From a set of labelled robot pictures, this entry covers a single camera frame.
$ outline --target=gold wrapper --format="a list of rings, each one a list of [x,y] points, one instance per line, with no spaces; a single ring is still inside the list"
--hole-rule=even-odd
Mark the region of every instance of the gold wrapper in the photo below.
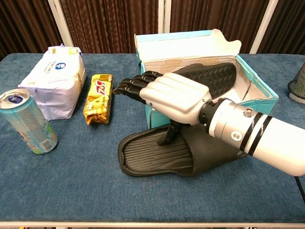
[[[91,79],[91,87],[84,107],[86,123],[109,122],[112,93],[112,75],[97,74]]]

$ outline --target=black cable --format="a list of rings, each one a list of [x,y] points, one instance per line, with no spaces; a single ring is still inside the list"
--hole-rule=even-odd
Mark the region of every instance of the black cable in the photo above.
[[[297,183],[297,186],[299,187],[300,193],[301,193],[303,201],[305,203],[305,193],[304,193],[304,189],[302,188],[302,185],[301,185],[299,177],[295,177],[295,181]]]

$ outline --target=can label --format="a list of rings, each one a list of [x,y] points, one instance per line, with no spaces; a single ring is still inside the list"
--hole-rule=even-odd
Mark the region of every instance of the can label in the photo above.
[[[57,137],[32,97],[25,104],[10,109],[10,113],[4,116],[34,153],[44,154],[56,146]]]

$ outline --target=table edge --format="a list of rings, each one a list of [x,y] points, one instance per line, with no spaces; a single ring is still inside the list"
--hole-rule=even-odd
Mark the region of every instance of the table edge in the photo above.
[[[281,227],[300,228],[305,223],[160,223],[160,222],[38,222],[38,221],[3,221],[0,227],[99,227],[99,228],[243,228],[243,227]]]

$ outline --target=white pole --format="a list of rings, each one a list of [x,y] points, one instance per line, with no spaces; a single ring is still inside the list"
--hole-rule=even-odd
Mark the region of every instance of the white pole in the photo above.
[[[164,33],[164,0],[158,3],[158,33]]]
[[[165,0],[164,33],[170,32],[172,0]]]
[[[54,19],[56,21],[57,28],[59,30],[59,33],[61,34],[61,38],[63,41],[63,44],[65,46],[74,47],[69,28],[65,19],[65,16],[63,15],[63,11],[61,8],[61,4],[59,0],[48,0],[49,5],[51,7]]]
[[[265,32],[267,30],[267,27],[269,25],[269,22],[272,18],[273,12],[276,8],[278,0],[269,0],[267,9],[265,11],[264,17],[262,19],[262,23],[257,31],[255,40],[252,44],[251,50],[250,50],[250,54],[255,54],[263,40],[263,37],[265,35]]]

